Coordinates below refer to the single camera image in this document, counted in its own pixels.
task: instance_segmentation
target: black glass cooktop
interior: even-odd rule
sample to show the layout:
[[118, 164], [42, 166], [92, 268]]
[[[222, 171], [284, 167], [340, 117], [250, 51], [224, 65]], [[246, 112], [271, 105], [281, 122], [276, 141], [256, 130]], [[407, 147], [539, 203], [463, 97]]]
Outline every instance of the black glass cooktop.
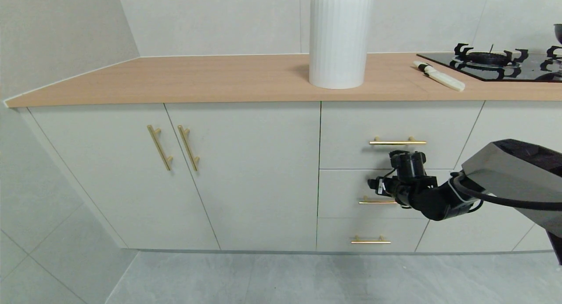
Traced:
[[527, 50], [503, 54], [470, 52], [458, 44], [455, 52], [424, 53], [418, 56], [485, 82], [562, 82], [562, 48], [553, 46], [544, 54]]

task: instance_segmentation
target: kitchen knife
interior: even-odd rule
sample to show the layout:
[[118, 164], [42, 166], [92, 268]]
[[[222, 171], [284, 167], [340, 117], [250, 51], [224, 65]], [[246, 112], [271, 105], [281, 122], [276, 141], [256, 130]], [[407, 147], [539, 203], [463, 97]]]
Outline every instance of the kitchen knife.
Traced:
[[431, 79], [435, 80], [436, 82], [444, 84], [445, 86], [457, 91], [464, 90], [464, 86], [465, 86], [464, 82], [461, 82], [460, 80], [456, 80], [453, 77], [436, 70], [435, 68], [433, 68], [433, 66], [431, 66], [428, 63], [415, 61], [414, 66], [417, 67], [424, 74], [429, 76]]

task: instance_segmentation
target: white vase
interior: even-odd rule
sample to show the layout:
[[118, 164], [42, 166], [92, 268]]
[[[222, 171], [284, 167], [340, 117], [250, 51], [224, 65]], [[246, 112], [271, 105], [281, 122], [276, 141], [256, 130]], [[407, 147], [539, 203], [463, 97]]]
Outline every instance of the white vase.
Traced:
[[310, 1], [309, 82], [328, 89], [361, 86], [374, 0]]

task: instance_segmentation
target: cabinet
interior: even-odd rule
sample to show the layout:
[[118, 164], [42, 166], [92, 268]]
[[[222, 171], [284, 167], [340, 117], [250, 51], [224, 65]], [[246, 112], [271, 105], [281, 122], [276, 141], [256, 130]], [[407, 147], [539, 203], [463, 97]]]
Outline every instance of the cabinet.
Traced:
[[[216, 250], [216, 238], [163, 104], [30, 108], [130, 248]], [[147, 125], [166, 156], [167, 171]]]
[[490, 142], [506, 138], [562, 152], [560, 123], [562, 102], [486, 101], [455, 169]]
[[[486, 101], [455, 170], [461, 170], [461, 164], [488, 143], [506, 138], [539, 144], [562, 152], [562, 136], [558, 134], [562, 123], [561, 111], [562, 102]], [[474, 242], [463, 243], [456, 238], [458, 243], [455, 243], [451, 237], [451, 240], [442, 246], [444, 251], [511, 251], [533, 224], [514, 208], [485, 203], [482, 211], [455, 218], [451, 226], [462, 228], [462, 223], [471, 220], [473, 222], [466, 223], [465, 226], [470, 226], [467, 234]], [[426, 242], [431, 241], [434, 235], [437, 239], [438, 233], [445, 230], [445, 224], [430, 222], [418, 251], [435, 250]], [[525, 239], [525, 243], [519, 244], [518, 248], [543, 250], [546, 245], [544, 238], [531, 238], [535, 231], [536, 229], [532, 230], [533, 234]], [[542, 232], [539, 236], [546, 237], [544, 230]]]
[[[427, 222], [421, 218], [319, 218], [318, 251], [414, 252]], [[351, 243], [377, 241], [380, 236], [390, 243]]]
[[544, 228], [534, 224], [513, 251], [552, 250], [550, 238]]
[[516, 209], [484, 202], [477, 212], [430, 221], [416, 252], [512, 251], [532, 226]]
[[315, 250], [319, 102], [166, 108], [222, 250]]
[[[318, 192], [319, 218], [422, 218], [425, 216], [414, 209], [404, 209], [398, 204], [359, 204], [367, 200], [393, 200], [378, 196], [367, 185], [367, 180], [384, 176], [390, 170], [320, 170]], [[441, 185], [449, 178], [450, 170], [426, 170], [430, 176], [437, 176]]]
[[[418, 150], [425, 168], [452, 169], [482, 101], [323, 102], [321, 168], [391, 168], [391, 150]], [[370, 146], [380, 140], [427, 141], [423, 146]]]

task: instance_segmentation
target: gold handle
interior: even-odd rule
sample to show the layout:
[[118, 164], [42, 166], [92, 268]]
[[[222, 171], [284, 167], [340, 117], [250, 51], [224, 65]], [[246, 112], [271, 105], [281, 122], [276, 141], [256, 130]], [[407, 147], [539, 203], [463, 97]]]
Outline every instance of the gold handle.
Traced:
[[369, 142], [369, 145], [425, 145], [427, 142], [425, 140], [416, 140], [413, 136], [410, 136], [408, 140], [379, 140], [379, 136], [375, 137], [375, 140]]
[[352, 244], [390, 244], [389, 240], [385, 240], [384, 236], [380, 236], [379, 240], [359, 240], [359, 236], [355, 235], [355, 240], [351, 241]]
[[172, 162], [172, 159], [174, 158], [172, 156], [166, 157], [166, 155], [164, 155], [164, 150], [162, 149], [162, 145], [160, 145], [160, 140], [158, 140], [158, 136], [157, 136], [157, 134], [160, 134], [160, 129], [154, 130], [152, 128], [152, 125], [147, 125], [147, 128], [148, 131], [150, 132], [150, 136], [152, 136], [152, 140], [154, 141], [154, 144], [156, 144], [156, 148], [160, 153], [160, 157], [162, 157], [162, 161], [164, 162], [164, 166], [166, 166], [166, 170], [168, 171], [172, 170], [170, 164]]
[[185, 129], [183, 128], [183, 126], [178, 125], [177, 129], [179, 130], [179, 134], [181, 135], [181, 139], [183, 140], [183, 144], [185, 145], [185, 149], [187, 149], [187, 156], [189, 156], [189, 160], [191, 161], [191, 164], [193, 165], [193, 169], [198, 172], [199, 168], [197, 167], [197, 165], [199, 164], [199, 156], [194, 157], [193, 153], [191, 152], [191, 147], [189, 147], [189, 143], [187, 142], [187, 136], [189, 134], [189, 129]]
[[367, 196], [363, 196], [363, 200], [359, 201], [359, 204], [397, 204], [395, 200], [379, 200], [371, 201]]

